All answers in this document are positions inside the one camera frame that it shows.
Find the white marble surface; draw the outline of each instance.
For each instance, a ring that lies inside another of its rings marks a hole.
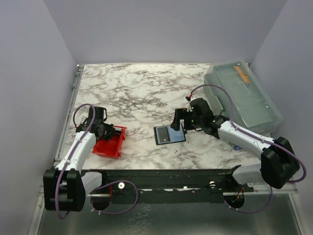
[[[86,65],[74,108],[83,103],[108,110],[106,123],[126,126],[119,160],[90,153],[83,169],[208,169],[255,164],[259,160],[230,144],[189,131],[186,142],[156,145],[155,126],[169,125],[176,108],[187,107],[184,98],[203,84],[209,64]],[[195,95],[204,97],[202,89]],[[86,117],[87,107],[76,117]],[[71,121],[63,156],[75,135]]]

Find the gray wall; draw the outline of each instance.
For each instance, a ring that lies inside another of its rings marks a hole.
[[[44,0],[77,63],[252,62],[286,0]]]
[[[26,234],[76,65],[41,0],[0,3],[0,234]]]
[[[313,221],[313,1],[288,0],[252,63],[252,70],[284,116],[275,136],[290,140],[308,168],[297,184]]]

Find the table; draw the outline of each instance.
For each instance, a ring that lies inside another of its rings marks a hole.
[[[154,127],[169,125],[174,110],[188,106],[185,96],[198,85],[209,64],[99,64],[85,65],[74,109],[91,103],[108,110],[106,123],[126,126],[119,160],[90,153],[83,169],[213,169],[256,164],[244,150],[203,132],[190,131],[186,142],[156,145]],[[195,92],[205,97],[203,89]],[[82,108],[76,120],[87,117]],[[71,121],[63,157],[75,136]]]

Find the gray floor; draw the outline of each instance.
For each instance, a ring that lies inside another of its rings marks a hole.
[[[264,206],[268,195],[247,195],[244,209]],[[113,205],[118,211],[127,205]],[[55,211],[45,211],[41,235],[296,235],[300,234],[289,196],[274,196],[271,207],[258,214],[231,211],[224,204],[138,204],[122,215],[72,212],[59,220]]]

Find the transparent plastic box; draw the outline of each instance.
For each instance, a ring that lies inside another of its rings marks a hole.
[[[243,60],[212,64],[204,76],[205,84],[223,87],[232,97],[234,121],[258,134],[275,131],[283,117]],[[204,87],[210,107],[215,115],[230,117],[230,102],[218,88]]]

